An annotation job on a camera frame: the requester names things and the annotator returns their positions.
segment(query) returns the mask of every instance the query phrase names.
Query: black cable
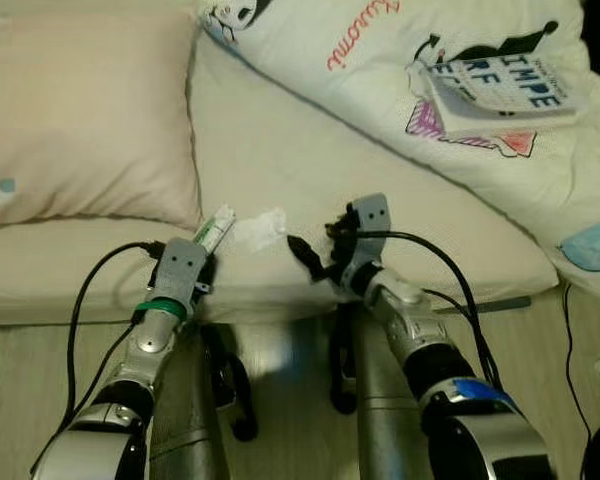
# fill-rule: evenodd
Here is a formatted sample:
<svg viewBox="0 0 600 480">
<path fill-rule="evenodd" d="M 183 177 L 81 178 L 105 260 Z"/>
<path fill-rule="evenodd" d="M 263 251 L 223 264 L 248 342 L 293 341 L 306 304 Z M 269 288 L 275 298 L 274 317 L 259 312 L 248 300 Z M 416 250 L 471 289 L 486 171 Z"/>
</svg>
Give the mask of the black cable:
<svg viewBox="0 0 600 480">
<path fill-rule="evenodd" d="M 116 348 L 118 348 L 118 346 L 125 340 L 125 338 L 127 338 L 129 336 L 129 334 L 133 331 L 135 326 L 136 326 L 136 324 L 129 325 L 127 327 L 127 329 L 124 332 L 122 332 L 122 335 L 120 335 L 118 337 L 118 339 L 111 344 L 111 347 L 109 347 L 109 350 L 107 350 L 107 353 L 105 353 L 105 355 L 102 359 L 102 362 L 100 363 L 100 366 L 98 367 L 98 371 L 93 376 L 93 380 L 91 381 L 89 388 L 87 389 L 84 396 L 82 397 L 82 400 L 80 400 L 80 402 L 78 403 L 76 408 L 73 409 L 73 413 L 71 415 L 71 421 L 73 421 L 73 419 L 78 414 L 78 412 L 80 412 L 80 410 L 82 410 L 82 407 L 85 406 L 85 404 L 89 400 L 89 397 L 91 396 L 93 391 L 96 389 L 96 386 L 98 385 L 98 382 L 100 381 L 100 377 L 102 376 L 102 372 L 104 372 L 104 369 L 107 366 L 107 362 L 109 362 L 109 359 L 111 358 L 111 355 L 113 355 L 113 352 L 115 352 Z"/>
<path fill-rule="evenodd" d="M 578 414 L 580 415 L 580 419 L 582 420 L 582 424 L 584 425 L 585 430 L 587 431 L 587 444 L 585 446 L 585 456 L 586 452 L 591 444 L 591 428 L 589 427 L 589 422 L 587 422 L 587 418 L 584 416 L 584 412 L 582 411 L 582 406 L 580 405 L 580 401 L 578 400 L 578 395 L 576 394 L 576 389 L 573 386 L 573 381 L 571 380 L 571 356 L 573 354 L 573 335 L 571 334 L 571 319 L 569 316 L 569 292 L 571 292 L 571 287 L 573 285 L 569 284 L 564 289 L 562 293 L 562 313 L 564 314 L 564 321 L 567 327 L 567 360 L 565 365 L 565 373 L 567 378 L 567 385 L 569 385 L 569 390 L 571 391 L 571 396 L 573 397 L 573 403 L 576 404 L 576 409 L 578 410 Z M 582 465 L 580 467 L 580 477 L 583 477 L 584 474 L 584 458 L 582 460 Z"/>
<path fill-rule="evenodd" d="M 473 336 L 476 342 L 476 348 L 478 350 L 478 358 L 480 360 L 480 366 L 482 367 L 482 372 L 484 373 L 485 379 L 494 387 L 502 390 L 500 372 L 498 371 L 498 366 L 495 362 L 495 359 L 493 358 L 493 355 L 491 354 L 491 349 L 489 348 L 489 345 L 487 344 L 487 341 L 484 338 L 484 335 L 482 334 L 482 329 L 480 328 L 480 318 L 478 316 L 478 307 L 476 306 L 473 293 L 471 292 L 471 287 L 469 286 L 469 282 L 467 282 L 467 279 L 465 278 L 458 265 L 456 265 L 456 263 L 451 257 L 449 257 L 449 255 L 447 255 L 442 249 L 440 249 L 438 246 L 434 245 L 430 241 L 417 235 L 413 235 L 411 233 L 393 231 L 372 231 L 355 232 L 353 234 L 350 234 L 348 232 L 342 232 L 336 233 L 336 235 L 353 235 L 357 238 L 399 238 L 421 245 L 430 252 L 434 253 L 436 256 L 438 256 L 449 267 L 449 269 L 451 269 L 456 279 L 458 280 L 460 287 L 462 288 L 462 293 L 464 294 L 465 300 L 467 302 L 467 310 L 469 314 L 467 320 L 469 320 L 471 328 L 473 330 Z"/>
<path fill-rule="evenodd" d="M 451 305 L 453 305 L 453 307 L 458 310 L 459 313 L 462 314 L 462 316 L 464 318 L 467 319 L 467 321 L 469 322 L 469 324 L 471 324 L 471 317 L 469 317 L 469 312 L 467 312 L 467 309 L 464 308 L 462 305 L 460 305 L 460 303 L 450 297 L 449 295 L 446 295 L 442 292 L 437 292 L 436 290 L 429 290 L 428 288 L 423 288 L 422 291 L 424 293 L 428 293 L 429 295 L 433 295 L 434 297 L 438 297 L 438 298 L 442 298 L 443 300 L 446 300 L 447 302 L 449 302 Z"/>
<path fill-rule="evenodd" d="M 80 287 L 80 291 L 78 292 L 78 296 L 76 297 L 75 304 L 73 306 L 73 312 L 71 314 L 71 323 L 69 326 L 69 336 L 67 338 L 67 383 L 68 383 L 68 392 L 67 392 L 67 405 L 65 407 L 64 416 L 58 426 L 58 432 L 64 430 L 69 423 L 71 423 L 71 419 L 73 416 L 73 411 L 76 402 L 76 374 L 75 374 L 75 344 L 76 344 L 76 332 L 78 330 L 78 318 L 80 316 L 80 309 L 82 307 L 82 302 L 87 293 L 87 289 L 91 284 L 91 281 L 96 276 L 98 271 L 111 260 L 113 257 L 122 253 L 126 250 L 131 250 L 134 248 L 142 248 L 147 249 L 150 247 L 150 244 L 145 242 L 133 242 L 122 245 L 118 248 L 111 250 L 104 257 L 102 257 L 98 263 L 91 269 L 87 278 L 85 278 L 82 286 Z"/>
</svg>

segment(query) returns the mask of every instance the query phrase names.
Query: white bed sheet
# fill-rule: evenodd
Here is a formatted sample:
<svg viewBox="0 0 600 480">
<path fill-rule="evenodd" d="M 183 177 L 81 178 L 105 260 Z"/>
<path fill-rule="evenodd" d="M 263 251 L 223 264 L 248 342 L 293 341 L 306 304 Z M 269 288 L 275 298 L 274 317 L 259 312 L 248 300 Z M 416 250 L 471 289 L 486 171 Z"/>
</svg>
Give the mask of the white bed sheet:
<svg viewBox="0 0 600 480">
<path fill-rule="evenodd" d="M 323 225 L 356 197 L 385 192 L 393 227 L 427 237 L 466 272 L 479 301 L 529 295 L 557 283 L 536 245 L 471 193 L 410 165 L 254 73 L 200 38 L 191 115 L 205 214 L 228 202 L 239 218 L 282 208 L 287 229 L 325 260 Z M 108 250 L 133 240 L 190 237 L 143 220 L 71 219 L 0 228 L 0 324 L 66 323 L 77 290 Z M 389 242 L 387 264 L 414 283 L 459 295 L 446 267 L 419 247 Z M 220 251 L 209 321 L 285 321 L 331 309 L 286 242 L 253 252 L 229 238 Z M 120 321 L 144 295 L 151 262 L 124 254 L 93 283 L 84 321 Z"/>
</svg>

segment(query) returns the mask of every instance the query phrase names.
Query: beige pillow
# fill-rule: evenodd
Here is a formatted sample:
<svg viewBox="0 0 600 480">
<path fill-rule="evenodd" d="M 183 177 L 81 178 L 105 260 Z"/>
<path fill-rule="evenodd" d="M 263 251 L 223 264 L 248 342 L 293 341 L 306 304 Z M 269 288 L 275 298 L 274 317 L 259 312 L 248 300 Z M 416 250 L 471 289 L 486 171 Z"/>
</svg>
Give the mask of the beige pillow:
<svg viewBox="0 0 600 480">
<path fill-rule="evenodd" d="M 185 11 L 0 18 L 0 224 L 200 218 Z"/>
</svg>

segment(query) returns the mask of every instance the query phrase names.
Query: floor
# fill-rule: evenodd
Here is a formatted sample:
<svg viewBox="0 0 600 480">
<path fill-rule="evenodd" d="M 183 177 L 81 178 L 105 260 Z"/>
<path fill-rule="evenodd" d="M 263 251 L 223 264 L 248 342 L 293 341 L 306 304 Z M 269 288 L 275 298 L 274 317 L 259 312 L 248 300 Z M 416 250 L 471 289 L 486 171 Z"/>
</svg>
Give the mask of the floor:
<svg viewBox="0 0 600 480">
<path fill-rule="evenodd" d="M 600 375 L 593 368 L 600 358 L 600 301 L 574 289 L 571 317 L 573 382 L 595 430 L 600 425 Z M 567 337 L 560 291 L 535 297 L 531 308 L 482 318 L 505 388 L 545 438 L 558 478 L 575 480 L 586 436 L 565 380 Z M 446 323 L 477 367 L 464 320 L 454 315 Z M 80 388 L 122 329 L 81 328 Z M 260 422 L 260 436 L 244 444 L 231 437 L 221 419 L 236 480 L 359 478 L 355 416 L 337 414 L 328 400 L 328 329 L 328 319 L 235 329 Z M 0 480 L 28 478 L 37 449 L 56 426 L 66 394 L 65 341 L 64 327 L 0 329 Z"/>
</svg>

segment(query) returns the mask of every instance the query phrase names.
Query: fabric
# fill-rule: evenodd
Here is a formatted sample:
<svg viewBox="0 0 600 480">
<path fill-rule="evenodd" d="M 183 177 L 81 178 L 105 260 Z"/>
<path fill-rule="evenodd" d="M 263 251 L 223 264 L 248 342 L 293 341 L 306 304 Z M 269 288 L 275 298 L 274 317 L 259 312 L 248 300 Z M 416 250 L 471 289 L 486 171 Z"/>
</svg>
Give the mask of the fabric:
<svg viewBox="0 0 600 480">
<path fill-rule="evenodd" d="M 185 11 L 0 16 L 0 224 L 200 218 Z"/>
<path fill-rule="evenodd" d="M 211 0 L 201 17 L 265 75 L 506 213 L 600 296 L 600 78 L 578 39 L 578 2 Z M 411 89 L 420 63 L 530 51 L 588 99 L 579 125 L 452 138 Z"/>
<path fill-rule="evenodd" d="M 328 263 L 323 225 L 347 202 L 387 195 L 393 227 L 422 235 L 466 273 L 478 301 L 532 295 L 557 283 L 542 251 L 471 193 L 398 161 L 369 141 L 200 38 L 189 85 L 196 158 L 206 217 L 228 203 L 238 220 L 284 212 L 286 230 L 306 238 Z M 144 220 L 52 220 L 0 228 L 0 324 L 66 323 L 91 267 L 135 240 L 190 238 L 190 232 Z M 339 297 L 307 271 L 280 239 L 254 251 L 230 233 L 218 251 L 210 322 L 283 322 L 333 309 Z M 460 299 L 447 268 L 432 255 L 388 241 L 384 260 L 405 278 Z M 128 252 L 98 274 L 83 321 L 125 320 L 146 291 L 153 263 Z"/>
</svg>

